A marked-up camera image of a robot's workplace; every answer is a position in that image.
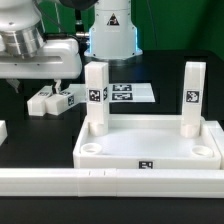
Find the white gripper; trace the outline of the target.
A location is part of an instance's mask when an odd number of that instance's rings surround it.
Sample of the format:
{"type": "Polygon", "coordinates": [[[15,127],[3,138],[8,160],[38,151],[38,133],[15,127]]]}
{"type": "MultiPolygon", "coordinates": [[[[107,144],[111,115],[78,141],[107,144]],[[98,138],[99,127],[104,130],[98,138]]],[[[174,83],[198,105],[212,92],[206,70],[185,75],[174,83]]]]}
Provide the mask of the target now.
{"type": "Polygon", "coordinates": [[[74,39],[49,40],[32,58],[18,58],[0,52],[0,79],[7,79],[16,93],[17,79],[56,79],[54,94],[61,92],[60,79],[76,79],[82,71],[78,43],[74,39]]]}

